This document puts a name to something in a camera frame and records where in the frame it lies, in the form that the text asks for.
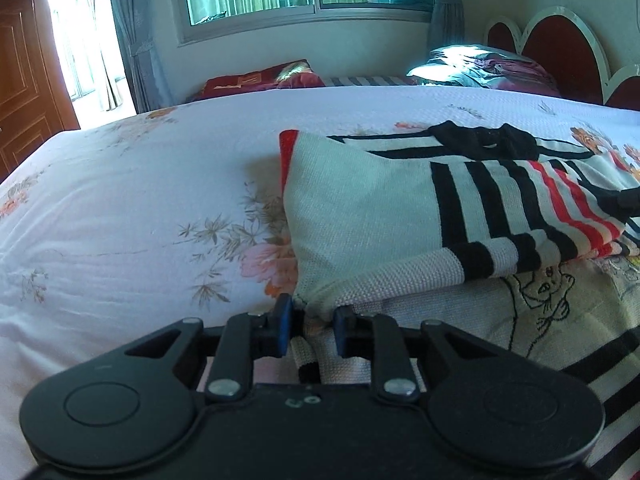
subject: window sill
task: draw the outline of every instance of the window sill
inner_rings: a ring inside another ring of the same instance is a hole
[[[209,23],[203,23],[184,30],[176,23],[180,35],[178,46],[198,43],[200,41],[221,38],[240,32],[259,30],[262,28],[281,27],[296,23],[333,22],[340,20],[393,20],[400,22],[429,22],[431,13],[423,10],[407,10],[381,7],[353,7],[341,9],[321,9],[315,12],[314,6],[286,7],[281,9],[261,10],[230,16]]]

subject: red stripe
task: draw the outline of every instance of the red stripe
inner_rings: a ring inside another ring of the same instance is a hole
[[[566,209],[566,205],[564,204],[564,200],[562,200],[562,196],[558,191],[556,181],[553,180],[548,174],[546,174],[544,166],[539,162],[533,162],[532,160],[529,161],[529,164],[542,176],[542,181],[545,183],[546,188],[549,190],[549,195],[551,196],[551,204],[553,205],[554,211],[556,212],[556,216],[558,216],[559,221],[570,225],[571,227],[575,227],[579,231],[583,232],[589,240],[592,250],[604,245],[602,235],[595,227],[571,218],[569,212]]]
[[[604,227],[606,227],[611,234],[612,240],[617,240],[618,238],[620,238],[622,229],[617,228],[614,224],[612,224],[612,222],[599,217],[591,210],[591,208],[589,207],[587,196],[585,195],[582,188],[575,182],[573,182],[564,171],[556,170],[556,173],[558,174],[560,179],[562,179],[562,181],[567,184],[569,190],[571,190],[571,196],[574,197],[575,205],[578,206],[578,209],[580,210],[582,216],[588,218],[589,220],[593,220],[598,224],[604,225]]]
[[[289,166],[293,156],[293,147],[298,139],[298,130],[284,130],[280,133],[280,185],[284,193],[284,187],[289,176]]]
[[[605,256],[611,256],[613,254],[613,244],[605,244],[598,249],[598,258],[604,258]]]

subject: doorway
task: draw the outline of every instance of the doorway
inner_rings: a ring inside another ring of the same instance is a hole
[[[111,0],[49,0],[66,89],[80,127],[136,114],[118,46]]]

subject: knitted garment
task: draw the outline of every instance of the knitted garment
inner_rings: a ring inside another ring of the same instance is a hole
[[[343,304],[509,276],[576,258],[638,254],[617,202],[637,186],[610,154],[508,124],[415,134],[280,138],[294,298]]]
[[[576,260],[500,280],[364,303],[354,310],[386,314],[411,328],[419,328],[424,319],[440,319],[580,379],[606,414],[588,464],[602,480],[629,480],[640,470],[639,272],[621,256]],[[330,326],[307,319],[305,337],[318,358],[323,383],[369,383],[369,362],[340,358]]]

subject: headboard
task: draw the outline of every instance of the headboard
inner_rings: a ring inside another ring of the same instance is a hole
[[[565,7],[540,11],[523,32],[510,18],[495,18],[484,43],[540,63],[566,99],[640,111],[640,64],[625,66],[612,77],[596,35]]]

